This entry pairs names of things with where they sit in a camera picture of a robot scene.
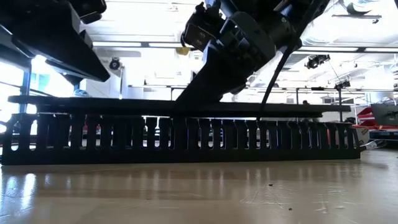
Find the pipe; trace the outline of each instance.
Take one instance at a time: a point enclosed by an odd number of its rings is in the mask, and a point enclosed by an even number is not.
[[[351,17],[359,18],[369,13],[380,3],[382,3],[382,0],[338,0],[337,4],[330,1],[328,9],[309,24],[308,29],[302,36],[303,45],[326,45],[339,38],[338,30],[325,26],[325,24],[335,21],[330,18],[333,14],[347,13]]]
[[[300,90],[300,88],[296,88],[296,104],[297,105],[299,104],[299,90]]]
[[[339,88],[337,89],[337,91],[338,91],[338,104],[341,106],[343,104],[343,102],[341,102],[341,89]],[[343,112],[340,111],[339,114],[340,114],[340,122],[343,122]]]
[[[373,16],[373,15],[363,15],[363,16],[355,16],[355,15],[331,15],[334,18],[342,18],[342,19],[381,19],[382,16]]]

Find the security camera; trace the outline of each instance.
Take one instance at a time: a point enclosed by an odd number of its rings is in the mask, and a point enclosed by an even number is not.
[[[120,68],[119,58],[112,58],[111,63],[109,64],[109,68],[112,70],[117,70]]]
[[[314,69],[314,68],[318,68],[319,65],[321,65],[329,60],[330,60],[329,55],[312,55],[312,56],[309,56],[308,62],[305,64],[305,66],[308,69]]]

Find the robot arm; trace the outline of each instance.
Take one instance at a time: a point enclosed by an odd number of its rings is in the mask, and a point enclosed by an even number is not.
[[[203,51],[205,64],[179,96],[177,106],[194,109],[218,102],[225,93],[238,93],[248,76],[274,58],[277,50],[287,60],[301,47],[304,28],[323,13],[328,2],[213,0],[206,2],[206,8],[198,5],[182,41]],[[226,14],[225,20],[219,10]]]

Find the window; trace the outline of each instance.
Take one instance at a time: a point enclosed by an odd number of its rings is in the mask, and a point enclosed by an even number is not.
[[[58,97],[69,97],[73,94],[73,85],[50,65],[47,65],[45,58],[42,57],[32,60],[30,89]]]
[[[294,103],[294,99],[293,98],[288,98],[288,99],[286,99],[286,103],[293,104]]]
[[[323,98],[323,103],[325,104],[338,104],[338,98],[330,98],[325,97]],[[341,104],[354,104],[353,98],[341,98]]]
[[[0,121],[7,122],[11,114],[19,111],[19,105],[9,103],[8,97],[20,94],[20,89],[11,85],[22,85],[24,71],[2,62],[0,62],[0,71]],[[0,133],[5,130],[6,127],[0,124]]]

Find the white ceiling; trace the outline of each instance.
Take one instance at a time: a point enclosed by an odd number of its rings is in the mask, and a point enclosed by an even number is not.
[[[326,46],[371,46],[398,47],[397,9],[393,0],[381,0],[383,4],[373,10],[371,16],[381,16],[379,22],[374,19],[341,18],[347,15],[342,7],[331,4],[321,17],[311,23],[302,36],[305,45]],[[202,0],[108,0],[107,11],[102,20],[83,26],[95,42],[178,42],[181,31],[195,6]],[[113,52],[132,50],[123,47],[107,49]],[[154,63],[163,60],[175,60],[174,49],[135,49],[143,52]],[[164,58],[153,55],[167,55]],[[304,67],[308,55],[293,55],[288,72],[282,72],[280,83],[291,86],[313,85],[337,81],[337,77],[351,75],[351,82],[360,82],[366,69],[394,63],[394,54],[339,54],[331,53],[330,63],[315,70]]]

